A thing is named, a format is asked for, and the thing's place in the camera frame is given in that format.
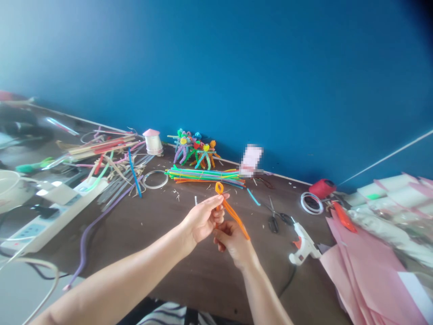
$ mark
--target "brown table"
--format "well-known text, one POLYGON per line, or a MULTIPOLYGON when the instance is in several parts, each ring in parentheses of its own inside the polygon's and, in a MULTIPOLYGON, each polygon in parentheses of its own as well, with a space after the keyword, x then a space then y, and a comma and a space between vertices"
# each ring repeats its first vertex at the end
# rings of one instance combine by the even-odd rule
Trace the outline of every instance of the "brown table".
MULTIPOLYGON (((56 118, 65 121, 65 117, 56 118)), ((166 147, 165 156, 155 157, 145 172, 170 167, 173 151, 172 147, 166 147)), ((216 167, 226 170, 233 168, 233 165, 224 162, 222 166, 217 162, 216 167)), ((299 204, 300 195, 308 189, 306 185, 276 176, 263 177, 269 180, 275 189, 268 189, 261 182, 258 182, 257 186, 252 180, 246 182, 258 200, 268 202, 268 195, 271 195, 275 209, 298 220, 315 243, 334 244, 324 219, 325 214, 307 214, 299 204)), ((147 190, 143 199, 126 196, 95 227, 96 231, 88 249, 88 264, 80 276, 88 277, 152 244, 180 223, 194 206, 195 195, 200 202, 215 194, 214 185, 207 190, 208 186, 206 183, 175 184, 173 180, 169 180, 162 189, 147 190), (178 193, 173 193, 174 189, 180 195, 180 202, 176 199, 178 193)), ((279 293, 293 272, 293 265, 288 261, 288 254, 296 250, 291 243, 297 240, 293 227, 278 220, 279 234, 271 233, 267 225, 271 212, 267 208, 257 206, 246 190, 235 191, 235 188, 229 185, 225 186, 225 190, 230 190, 229 202, 245 223, 263 268, 275 291, 279 293)), ((72 274, 79 264, 81 234, 100 213, 101 208, 96 202, 92 202, 35 256, 53 262, 61 271, 72 274)), ((187 258, 176 265, 150 296, 243 323, 253 322, 242 275, 228 253, 217 251, 211 237, 201 242, 187 258)), ((350 324, 338 304, 335 288, 320 261, 311 257, 298 267, 291 285, 281 297, 281 302, 296 325, 350 324)))

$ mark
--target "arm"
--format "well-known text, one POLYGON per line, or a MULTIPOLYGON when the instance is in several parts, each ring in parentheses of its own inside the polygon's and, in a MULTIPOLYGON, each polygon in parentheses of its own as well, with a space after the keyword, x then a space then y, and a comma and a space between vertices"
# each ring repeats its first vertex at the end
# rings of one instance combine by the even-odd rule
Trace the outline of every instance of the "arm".
POLYGON ((234 221, 225 221, 214 230, 218 250, 229 251, 244 276, 245 287, 254 323, 293 325, 266 276, 257 254, 234 221))
POLYGON ((196 205, 180 225, 148 248, 86 279, 47 308, 33 325, 117 324, 212 232, 216 223, 223 222, 222 201, 222 195, 216 195, 196 205))

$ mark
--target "power strip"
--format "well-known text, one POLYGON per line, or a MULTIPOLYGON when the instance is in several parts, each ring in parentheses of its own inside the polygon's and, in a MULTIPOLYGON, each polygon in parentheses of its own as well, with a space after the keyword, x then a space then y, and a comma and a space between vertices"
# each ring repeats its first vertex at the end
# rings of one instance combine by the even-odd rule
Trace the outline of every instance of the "power strip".
POLYGON ((10 239, 34 238, 21 241, 4 241, 0 245, 1 249, 11 255, 23 247, 25 247, 23 254, 39 251, 108 186, 105 178, 102 178, 93 190, 86 192, 85 190, 95 180, 96 178, 92 177, 89 182, 83 182, 76 186, 74 190, 77 192, 77 196, 66 205, 53 204, 50 208, 56 208, 59 211, 51 217, 43 219, 37 216, 10 237, 10 239))

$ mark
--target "person's left hand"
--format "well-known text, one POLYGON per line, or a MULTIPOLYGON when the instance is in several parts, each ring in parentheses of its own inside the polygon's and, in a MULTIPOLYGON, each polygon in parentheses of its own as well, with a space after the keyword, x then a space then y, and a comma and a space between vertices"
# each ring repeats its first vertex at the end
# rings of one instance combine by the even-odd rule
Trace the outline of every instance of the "person's left hand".
POLYGON ((224 199, 228 199, 230 194, 215 195, 204 200, 193 207, 182 221, 190 229, 196 243, 209 236, 217 223, 220 224, 224 221, 223 196, 224 199))

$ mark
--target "white glue gun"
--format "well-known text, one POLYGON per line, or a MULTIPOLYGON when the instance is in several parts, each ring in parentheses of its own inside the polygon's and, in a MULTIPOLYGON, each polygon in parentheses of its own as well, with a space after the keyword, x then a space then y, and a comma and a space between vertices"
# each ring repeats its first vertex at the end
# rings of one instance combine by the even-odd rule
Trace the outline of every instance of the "white glue gun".
POLYGON ((298 248, 298 251, 294 254, 289 254, 290 262, 296 265, 301 265, 308 255, 311 255, 313 258, 319 258, 322 256, 319 250, 314 246, 313 240, 307 234, 304 227, 302 227, 301 224, 296 222, 293 218, 292 220, 299 240, 293 242, 298 248))

